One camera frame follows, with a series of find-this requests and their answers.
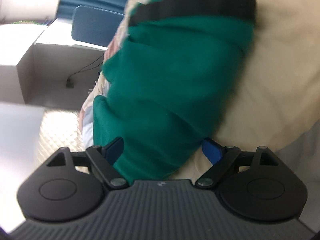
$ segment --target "metal rivet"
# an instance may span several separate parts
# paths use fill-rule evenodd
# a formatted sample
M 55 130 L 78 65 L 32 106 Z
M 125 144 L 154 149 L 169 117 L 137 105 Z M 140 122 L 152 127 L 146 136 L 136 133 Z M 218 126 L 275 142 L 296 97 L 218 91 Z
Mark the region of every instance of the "metal rivet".
M 115 179 L 112 179 L 110 183 L 112 186 L 121 187 L 121 186 L 124 186 L 127 183 L 127 181 L 123 178 L 115 178 Z
M 198 180 L 197 184 L 201 187 L 209 187 L 213 184 L 213 180 L 210 178 L 201 178 Z

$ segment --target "black plastic device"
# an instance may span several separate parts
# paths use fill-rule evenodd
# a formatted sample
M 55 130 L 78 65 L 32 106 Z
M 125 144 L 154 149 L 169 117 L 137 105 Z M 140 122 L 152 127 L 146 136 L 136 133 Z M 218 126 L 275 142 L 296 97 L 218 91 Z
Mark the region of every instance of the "black plastic device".
M 222 158 L 195 185 L 137 180 L 131 186 L 111 165 L 125 147 L 122 138 L 85 152 L 60 148 L 21 185 L 17 197 L 26 221 L 8 239 L 316 237 L 298 220 L 305 185 L 273 152 L 264 146 L 256 152 L 214 146 Z M 88 167 L 90 174 L 75 166 Z M 239 172 L 241 166 L 249 168 Z

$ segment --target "blue tab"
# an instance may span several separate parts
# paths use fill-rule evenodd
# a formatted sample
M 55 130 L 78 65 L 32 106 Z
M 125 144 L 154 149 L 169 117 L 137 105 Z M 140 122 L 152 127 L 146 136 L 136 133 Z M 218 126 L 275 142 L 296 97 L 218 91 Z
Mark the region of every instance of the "blue tab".
M 201 144 L 201 149 L 204 156 L 207 157 L 207 159 L 212 163 L 212 165 L 215 165 L 222 158 L 222 153 L 220 148 L 211 143 L 210 141 L 212 140 L 204 140 Z

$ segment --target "black strap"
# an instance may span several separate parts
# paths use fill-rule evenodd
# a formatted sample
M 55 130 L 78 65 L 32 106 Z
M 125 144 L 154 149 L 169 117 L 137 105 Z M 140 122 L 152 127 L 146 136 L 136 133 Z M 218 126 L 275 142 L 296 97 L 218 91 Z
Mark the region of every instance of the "black strap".
M 230 16 L 255 21 L 256 0 L 162 0 L 137 7 L 129 26 L 139 22 L 194 15 Z

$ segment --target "white desk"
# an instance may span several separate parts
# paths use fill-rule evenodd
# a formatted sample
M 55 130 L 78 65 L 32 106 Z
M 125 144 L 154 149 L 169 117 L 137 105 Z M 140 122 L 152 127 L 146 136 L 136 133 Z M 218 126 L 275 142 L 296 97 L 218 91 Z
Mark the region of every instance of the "white desk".
M 36 168 L 43 113 L 42 107 L 0 102 L 0 226 L 6 232 L 24 221 L 16 194 Z

